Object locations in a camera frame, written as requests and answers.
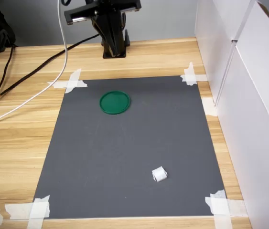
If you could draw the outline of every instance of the wooden table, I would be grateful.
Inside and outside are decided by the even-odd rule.
[[[48,57],[63,49],[58,46],[18,47],[9,66],[6,83],[31,72]],[[205,74],[196,38],[132,42],[127,57],[102,59],[100,44],[83,44],[69,52],[68,64],[60,80],[81,68],[80,79],[112,79],[184,74],[190,62],[196,74]],[[10,49],[0,53],[0,79]],[[61,56],[24,81],[0,100],[0,115],[39,92],[60,72]],[[208,82],[198,83],[202,97],[212,97]],[[51,87],[23,108],[0,121],[0,228],[26,228],[26,221],[8,220],[8,203],[29,203],[39,180],[46,152],[61,106],[64,89]],[[206,116],[220,172],[230,199],[242,199],[233,165],[217,117]],[[248,218],[232,218],[233,228],[251,228]],[[121,219],[45,219],[43,228],[192,228],[213,229],[213,217],[121,218]]]

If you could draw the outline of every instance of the green lid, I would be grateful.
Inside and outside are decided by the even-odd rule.
[[[105,93],[99,101],[103,112],[110,115],[123,113],[130,106],[130,97],[121,91],[111,91]]]

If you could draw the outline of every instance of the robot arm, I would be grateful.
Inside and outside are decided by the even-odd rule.
[[[138,11],[140,0],[86,0],[86,5],[65,11],[67,24],[91,20],[95,30],[102,37],[103,58],[126,57],[126,47],[130,45],[125,12]]]

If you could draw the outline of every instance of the white board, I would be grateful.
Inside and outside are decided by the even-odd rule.
[[[252,228],[269,229],[269,114],[238,50],[217,112]]]
[[[255,0],[213,0],[230,40],[238,40]]]
[[[216,103],[233,43],[212,0],[199,0],[195,34]]]
[[[257,3],[239,37],[237,48],[269,113],[269,18]]]

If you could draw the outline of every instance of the white cable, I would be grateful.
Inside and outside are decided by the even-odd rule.
[[[47,87],[45,87],[43,90],[41,90],[39,93],[35,94],[33,97],[31,97],[30,99],[28,99],[27,101],[25,101],[24,103],[22,103],[21,105],[15,107],[14,109],[12,109],[11,111],[5,113],[4,115],[0,116],[0,119],[11,114],[13,111],[16,111],[17,109],[21,108],[22,106],[24,106],[26,103],[30,102],[32,99],[34,99],[35,97],[37,97],[38,95],[42,94],[43,92],[45,92],[48,88],[50,88],[62,75],[62,73],[64,72],[64,69],[66,67],[66,63],[67,63],[67,45],[65,42],[65,37],[64,37],[64,33],[63,33],[63,28],[62,28],[62,24],[61,24],[61,13],[60,13],[60,0],[57,0],[58,2],[58,17],[59,17],[59,25],[60,25],[60,30],[61,30],[61,34],[62,34],[62,39],[63,39],[63,43],[64,43],[64,47],[65,47],[65,60],[64,60],[64,65],[62,70],[60,71],[59,75],[57,76],[57,78],[55,78],[54,81],[51,82],[51,84],[49,84]]]

